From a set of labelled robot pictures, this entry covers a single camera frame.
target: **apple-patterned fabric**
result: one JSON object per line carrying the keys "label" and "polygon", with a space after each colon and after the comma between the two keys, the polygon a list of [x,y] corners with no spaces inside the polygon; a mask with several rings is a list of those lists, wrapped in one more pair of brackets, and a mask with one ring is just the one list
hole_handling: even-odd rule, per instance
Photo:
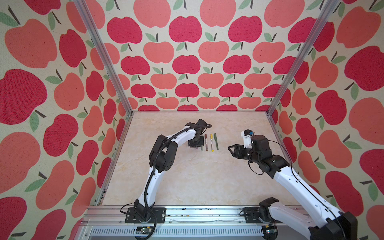
{"label": "apple-patterned fabric", "polygon": [[370,240],[384,239],[382,7],[341,1],[272,115],[300,176]]}
{"label": "apple-patterned fabric", "polygon": [[[134,111],[265,111],[324,5],[321,0],[314,5],[313,0],[97,1],[106,18],[99,34],[119,50],[120,58],[111,60],[120,80],[130,83],[124,89]],[[333,35],[324,34],[317,50]],[[303,63],[297,77],[307,75]]]}
{"label": "apple-patterned fabric", "polygon": [[127,114],[73,1],[4,0],[0,22],[0,240],[72,240]]}

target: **green marker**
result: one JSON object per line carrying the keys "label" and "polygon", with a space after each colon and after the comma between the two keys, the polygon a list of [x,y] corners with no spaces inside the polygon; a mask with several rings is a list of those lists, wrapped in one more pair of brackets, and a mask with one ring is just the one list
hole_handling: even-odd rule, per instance
{"label": "green marker", "polygon": [[216,133],[214,134],[214,138],[215,138],[215,142],[216,142],[216,148],[218,150],[218,144],[217,144],[217,136],[216,136]]}

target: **green leaf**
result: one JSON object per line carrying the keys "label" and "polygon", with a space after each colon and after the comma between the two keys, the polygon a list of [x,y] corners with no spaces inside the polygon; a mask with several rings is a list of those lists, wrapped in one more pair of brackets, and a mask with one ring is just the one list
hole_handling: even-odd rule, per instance
{"label": "green leaf", "polygon": [[316,57],[316,49],[313,48],[313,49],[312,49],[312,52],[311,52],[311,58],[312,58],[312,60],[314,60],[315,57]]}
{"label": "green leaf", "polygon": [[320,118],[320,120],[319,120],[319,125],[320,125],[320,128],[321,128],[321,130],[324,128],[324,118],[323,117],[321,117]]}
{"label": "green leaf", "polygon": [[73,194],[72,196],[70,196],[70,197],[68,198],[68,200],[65,202],[65,205],[68,205],[68,204],[70,204],[71,202],[73,202],[73,201],[76,199],[76,197],[77,197],[77,194]]}
{"label": "green leaf", "polygon": [[278,80],[278,79],[282,78],[283,76],[284,76],[284,74],[277,75],[277,77],[273,78],[272,81]]}
{"label": "green leaf", "polygon": [[307,96],[308,97],[314,97],[314,96],[316,96],[317,94],[315,93],[315,92],[309,92],[308,94],[307,94]]}
{"label": "green leaf", "polygon": [[85,112],[79,113],[77,115],[78,118],[85,118],[86,116],[87,116],[87,114]]}
{"label": "green leaf", "polygon": [[183,0],[177,0],[173,5],[173,10],[179,9],[183,5]]}
{"label": "green leaf", "polygon": [[39,126],[39,116],[36,112],[33,112],[29,117],[29,125],[31,126],[32,132],[36,131]]}
{"label": "green leaf", "polygon": [[124,43],[123,45],[121,45],[120,52],[124,52],[127,49],[128,49],[128,43]]}
{"label": "green leaf", "polygon": [[210,33],[205,33],[205,36],[207,37],[207,39],[208,39],[209,41],[211,41],[211,42],[214,41],[214,37],[212,36],[212,34],[210,34]]}
{"label": "green leaf", "polygon": [[351,87],[351,97],[353,100],[356,100],[356,98],[359,95],[359,87],[357,84],[353,84]]}
{"label": "green leaf", "polygon": [[296,43],[296,44],[290,46],[290,48],[288,48],[287,52],[288,52],[288,51],[295,50],[299,45],[300,45],[299,43]]}
{"label": "green leaf", "polygon": [[244,1],[240,4],[239,9],[245,9],[245,8],[249,5],[250,2],[251,2],[251,0],[244,0]]}
{"label": "green leaf", "polygon": [[335,57],[335,59],[332,61],[332,63],[336,64],[336,63],[340,63],[342,61],[344,61],[346,59],[345,56],[338,56],[338,57]]}
{"label": "green leaf", "polygon": [[236,49],[238,49],[240,46],[241,46],[241,42],[240,42],[240,43],[236,43],[236,44],[231,48],[231,50],[236,50]]}
{"label": "green leaf", "polygon": [[94,48],[95,45],[90,41],[90,40],[86,40],[85,43],[90,46],[91,48]]}
{"label": "green leaf", "polygon": [[73,155],[73,145],[70,144],[68,147],[68,157],[71,159]]}
{"label": "green leaf", "polygon": [[336,202],[336,199],[334,197],[331,198],[331,204],[334,205],[335,207],[337,207],[337,202]]}
{"label": "green leaf", "polygon": [[158,68],[153,68],[153,70],[155,70],[155,72],[157,72],[158,74],[161,74],[161,70],[158,69]]}
{"label": "green leaf", "polygon": [[24,192],[31,192],[33,190],[36,190],[38,189],[39,187],[41,187],[45,182],[45,179],[39,179],[39,180],[36,180],[34,182],[32,182],[26,189]]}
{"label": "green leaf", "polygon": [[228,77],[225,78],[225,80],[228,80],[228,79],[230,79],[230,78],[233,78],[234,75],[235,75],[234,73],[229,74]]}
{"label": "green leaf", "polygon": [[371,11],[372,12],[375,12],[375,11],[378,11],[380,9],[382,9],[384,7],[384,0],[381,0],[379,1],[378,3],[376,3],[372,8],[371,8]]}
{"label": "green leaf", "polygon": [[350,149],[361,149],[360,145],[358,145],[355,142],[347,141],[344,144],[345,144],[345,146],[347,146]]}
{"label": "green leaf", "polygon": [[339,17],[343,17],[344,9],[345,9],[345,4],[341,2],[339,6],[339,11],[338,11]]}
{"label": "green leaf", "polygon": [[269,33],[265,33],[264,38],[267,42],[272,42],[272,36]]}
{"label": "green leaf", "polygon": [[53,30],[56,26],[56,20],[52,12],[48,14],[48,23],[49,23],[49,28]]}
{"label": "green leaf", "polygon": [[115,6],[115,1],[114,0],[108,0],[107,4],[105,5],[105,10],[111,11],[114,6]]}
{"label": "green leaf", "polygon": [[315,162],[315,164],[320,169],[326,169],[326,167],[321,162]]}
{"label": "green leaf", "polygon": [[152,35],[152,34],[149,34],[149,33],[146,33],[145,34],[146,36],[147,36],[147,38],[150,40],[150,41],[152,41],[152,42],[156,42],[156,38]]}
{"label": "green leaf", "polygon": [[207,72],[207,73],[211,73],[211,69],[207,68],[207,67],[203,67],[204,71]]}
{"label": "green leaf", "polygon": [[48,82],[53,83],[53,84],[60,84],[61,83],[60,78],[58,78],[56,76],[49,76],[45,80],[47,80]]}
{"label": "green leaf", "polygon": [[176,48],[176,51],[179,51],[179,50],[183,49],[184,46],[185,46],[185,43],[179,43],[179,45]]}
{"label": "green leaf", "polygon": [[318,5],[321,4],[323,0],[315,0],[313,3],[311,3],[311,5],[308,6],[308,8],[306,10],[312,10],[314,9],[315,7],[317,7]]}
{"label": "green leaf", "polygon": [[92,175],[95,174],[95,170],[96,170],[96,164],[94,163],[92,164]]}
{"label": "green leaf", "polygon": [[83,68],[83,65],[80,63],[80,64],[79,64],[79,73],[80,73],[80,76],[83,75],[83,72],[84,72],[84,68]]}
{"label": "green leaf", "polygon": [[8,26],[18,26],[19,24],[7,14],[0,12],[0,22]]}
{"label": "green leaf", "polygon": [[379,195],[379,190],[377,189],[376,184],[371,183],[368,186],[368,194],[371,197],[372,201],[376,201],[378,195]]}

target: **marker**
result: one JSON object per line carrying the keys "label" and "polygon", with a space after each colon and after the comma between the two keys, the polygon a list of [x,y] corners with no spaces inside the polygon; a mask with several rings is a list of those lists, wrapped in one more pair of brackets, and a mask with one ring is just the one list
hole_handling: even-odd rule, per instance
{"label": "marker", "polygon": [[214,138],[215,138],[215,141],[216,141],[216,148],[218,150],[218,144],[217,144],[217,136],[216,136],[216,133],[214,134]]}
{"label": "marker", "polygon": [[205,134],[204,136],[205,136],[205,149],[206,149],[206,151],[208,152],[207,134]]}
{"label": "marker", "polygon": [[212,140],[213,136],[212,136],[212,133],[211,133],[211,149],[212,149],[212,152],[214,151],[214,143],[213,143],[213,140]]}

